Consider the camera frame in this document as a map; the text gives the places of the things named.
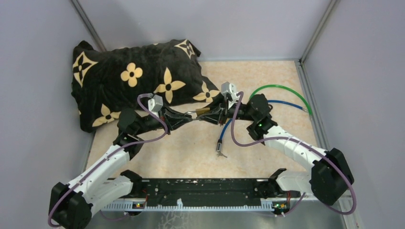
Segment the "white wall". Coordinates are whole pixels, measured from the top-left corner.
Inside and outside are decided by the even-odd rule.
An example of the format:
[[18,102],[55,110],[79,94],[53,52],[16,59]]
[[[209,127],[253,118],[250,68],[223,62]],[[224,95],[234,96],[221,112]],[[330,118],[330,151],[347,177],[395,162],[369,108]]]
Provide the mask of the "white wall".
[[187,38],[201,60],[300,58],[329,0],[81,0],[108,50]]
[[0,228],[48,228],[51,189],[80,173],[91,134],[70,95],[91,41],[67,0],[0,1]]
[[305,63],[366,228],[404,228],[405,1],[342,1]]

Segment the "beige tabletop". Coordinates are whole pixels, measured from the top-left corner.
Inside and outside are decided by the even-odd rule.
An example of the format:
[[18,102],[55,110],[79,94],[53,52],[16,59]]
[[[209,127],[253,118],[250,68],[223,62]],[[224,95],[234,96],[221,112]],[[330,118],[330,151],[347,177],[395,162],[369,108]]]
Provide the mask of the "beige tabletop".
[[[258,87],[266,84],[281,84],[302,94],[297,70],[293,61],[254,61],[254,62],[201,62],[203,75],[218,87],[228,81],[245,93],[243,103]],[[267,99],[284,100],[304,106],[293,93],[279,88],[261,91]],[[204,103],[185,104],[173,107],[180,112],[205,106]],[[273,104],[273,120],[286,131],[316,146],[314,131],[308,113],[285,104]],[[246,127],[247,121],[237,121],[235,136],[241,143],[250,143]],[[279,168],[304,171],[298,163],[277,150],[258,144],[251,147],[238,147],[231,139],[230,128],[225,133],[223,154],[218,157],[216,142],[222,128],[203,121],[188,123],[162,140],[148,143],[129,163],[112,177],[130,169],[144,178],[242,178],[269,177]],[[117,121],[100,127],[94,138],[87,167],[96,162],[111,146],[118,132]],[[163,130],[140,135],[152,139]]]

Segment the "black pillow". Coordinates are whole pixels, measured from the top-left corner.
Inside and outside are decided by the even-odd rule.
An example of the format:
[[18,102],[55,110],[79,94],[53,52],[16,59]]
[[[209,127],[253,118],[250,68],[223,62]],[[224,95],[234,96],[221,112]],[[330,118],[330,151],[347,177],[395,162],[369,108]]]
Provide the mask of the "black pillow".
[[157,93],[169,105],[212,102],[219,90],[205,76],[188,40],[98,52],[85,42],[73,49],[72,96],[80,127],[94,131],[118,118],[124,108],[137,109],[137,96]]

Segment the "marble tabletop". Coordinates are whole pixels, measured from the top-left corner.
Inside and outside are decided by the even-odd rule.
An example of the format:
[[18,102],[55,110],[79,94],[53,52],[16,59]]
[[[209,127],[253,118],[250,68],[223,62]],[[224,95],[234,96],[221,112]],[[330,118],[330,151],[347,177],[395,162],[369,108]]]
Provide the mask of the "marble tabletop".
[[[203,75],[218,87],[228,81],[245,93],[243,103],[258,87],[266,84],[281,84],[302,94],[297,69],[293,61],[248,61],[248,62],[200,62]],[[304,106],[293,93],[279,88],[262,91],[267,99],[284,100]],[[174,106],[180,112],[205,106],[204,103]],[[273,104],[273,120],[286,131],[316,146],[314,131],[308,113],[285,104]],[[247,121],[235,124],[235,136],[241,143],[250,143]],[[96,162],[111,146],[117,136],[117,121],[100,127],[95,135],[87,168]],[[238,147],[231,139],[230,128],[223,139],[222,153],[218,157],[216,142],[222,128],[213,124],[194,121],[186,124],[162,140],[148,143],[129,163],[112,177],[130,169],[144,178],[255,178],[269,177],[279,168],[304,171],[304,168],[275,149],[258,144]],[[163,130],[142,134],[143,139],[152,139]]]

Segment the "robotic arm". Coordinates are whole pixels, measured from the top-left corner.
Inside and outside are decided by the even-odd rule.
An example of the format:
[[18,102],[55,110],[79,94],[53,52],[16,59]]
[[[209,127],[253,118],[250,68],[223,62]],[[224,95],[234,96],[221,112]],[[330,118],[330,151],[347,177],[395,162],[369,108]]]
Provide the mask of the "robotic arm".
[[[327,151],[314,147],[290,135],[271,119],[271,109],[264,95],[254,95],[247,104],[241,104],[235,85],[228,82],[222,85],[222,95],[208,106],[197,109],[196,120],[215,125],[222,125],[232,117],[252,121],[247,130],[254,140],[278,149],[302,165],[306,172],[294,172],[281,168],[267,179],[232,179],[230,181],[227,179],[143,179],[127,170],[108,182],[107,179],[116,170],[136,156],[143,143],[149,142],[139,138],[139,134],[162,128],[161,121],[166,124],[167,132],[170,134],[170,131],[194,120],[188,113],[183,114],[172,110],[163,104],[160,96],[155,95],[148,101],[148,106],[150,113],[160,120],[151,115],[141,117],[132,109],[123,110],[118,122],[118,137],[107,152],[68,184],[58,183],[53,187],[48,222],[53,219],[66,228],[84,228],[98,211],[112,201],[121,197],[146,201],[147,193],[153,192],[155,195],[150,195],[148,200],[148,208],[152,206],[151,209],[153,206],[161,205],[179,206],[181,204],[183,206],[182,199],[190,201],[185,205],[198,206],[193,202],[195,197],[188,189],[189,185],[193,185],[192,188],[195,189],[194,184],[198,182],[202,185],[198,186],[194,193],[211,194],[220,190],[221,184],[229,185],[226,193],[221,192],[217,195],[221,199],[212,204],[214,209],[218,202],[229,198],[228,193],[234,193],[237,197],[242,195],[240,200],[228,199],[235,206],[244,206],[244,209],[249,209],[251,206],[259,205],[265,210],[273,211],[271,207],[266,208],[265,200],[286,195],[286,191],[297,191],[295,195],[298,197],[299,192],[313,193],[321,202],[327,205],[334,204],[348,188],[339,171],[350,184],[354,182],[341,151],[335,148]],[[325,158],[332,161],[337,170],[331,167]],[[139,211],[146,210],[144,202],[137,204],[134,208]]]

